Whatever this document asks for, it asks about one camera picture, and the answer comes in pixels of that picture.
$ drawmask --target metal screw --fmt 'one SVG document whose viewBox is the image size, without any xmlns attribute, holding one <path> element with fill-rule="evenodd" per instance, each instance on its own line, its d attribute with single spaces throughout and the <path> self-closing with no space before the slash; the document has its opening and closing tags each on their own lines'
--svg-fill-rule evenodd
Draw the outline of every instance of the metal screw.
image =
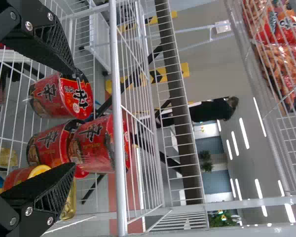
<svg viewBox="0 0 296 237">
<path fill-rule="evenodd" d="M 11 16 L 12 20 L 16 20 L 16 15 L 13 11 L 10 12 L 10 16 Z"/>
<path fill-rule="evenodd" d="M 13 218 L 10 220 L 10 226 L 14 226 L 15 223 L 16 223 L 16 217 L 13 217 Z"/>
<path fill-rule="evenodd" d="M 53 218 L 52 217 L 49 217 L 48 220 L 47 220 L 47 224 L 50 226 L 51 224 L 53 224 Z"/>
<path fill-rule="evenodd" d="M 33 212 L 33 208 L 31 206 L 29 206 L 28 208 L 26 208 L 26 211 L 25 211 L 25 215 L 26 216 L 30 216 Z"/>
<path fill-rule="evenodd" d="M 47 14 L 47 17 L 50 21 L 53 21 L 54 19 L 53 14 L 51 14 L 50 12 Z"/>
<path fill-rule="evenodd" d="M 33 25 L 29 21 L 25 22 L 25 27 L 26 27 L 26 29 L 28 31 L 32 31 L 33 30 Z"/>
</svg>

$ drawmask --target noodle cup lid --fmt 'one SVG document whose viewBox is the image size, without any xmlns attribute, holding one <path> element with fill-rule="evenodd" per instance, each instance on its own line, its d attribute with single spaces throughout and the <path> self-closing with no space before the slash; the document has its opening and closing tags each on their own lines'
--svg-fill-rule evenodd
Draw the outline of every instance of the noodle cup lid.
<svg viewBox="0 0 296 237">
<path fill-rule="evenodd" d="M 51 168 L 50 168 L 49 166 L 47 166 L 47 165 L 44 165 L 44 164 L 39 165 L 39 166 L 35 167 L 35 168 L 30 172 L 28 179 L 33 178 L 33 177 L 35 177 L 35 176 L 37 176 L 37 175 L 39 175 L 39 174 L 42 174 L 42 173 L 44 173 L 44 172 L 46 172 L 46 171 L 48 171 L 48 170 L 50 170 L 50 169 L 51 169 Z"/>
</svg>

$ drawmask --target gold can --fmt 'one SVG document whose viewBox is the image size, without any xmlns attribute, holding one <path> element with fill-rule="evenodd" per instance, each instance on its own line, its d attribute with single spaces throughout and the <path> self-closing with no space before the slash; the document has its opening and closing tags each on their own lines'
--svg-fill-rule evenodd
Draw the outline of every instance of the gold can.
<svg viewBox="0 0 296 237">
<path fill-rule="evenodd" d="M 62 221 L 67 221 L 72 219 L 75 215 L 76 208 L 77 208 L 77 186 L 76 186 L 76 180 L 74 178 L 64 209 L 60 214 L 60 219 Z"/>
</svg>

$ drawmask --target hair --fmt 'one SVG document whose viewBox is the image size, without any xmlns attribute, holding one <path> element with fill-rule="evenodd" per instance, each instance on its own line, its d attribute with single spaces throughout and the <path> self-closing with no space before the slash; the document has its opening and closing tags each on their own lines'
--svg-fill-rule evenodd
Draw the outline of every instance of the hair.
<svg viewBox="0 0 296 237">
<path fill-rule="evenodd" d="M 230 101 L 230 105 L 232 106 L 232 109 L 235 111 L 239 103 L 239 98 L 232 96 L 229 98 L 229 101 Z"/>
</svg>

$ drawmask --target wire shelf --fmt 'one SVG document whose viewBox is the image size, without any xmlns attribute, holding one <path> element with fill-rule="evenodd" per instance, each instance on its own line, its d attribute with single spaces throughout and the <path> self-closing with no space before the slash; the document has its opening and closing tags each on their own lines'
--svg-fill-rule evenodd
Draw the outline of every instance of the wire shelf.
<svg viewBox="0 0 296 237">
<path fill-rule="evenodd" d="M 286 21 L 296 15 L 284 1 L 226 2 L 282 183 L 296 191 L 296 27 Z"/>
</svg>

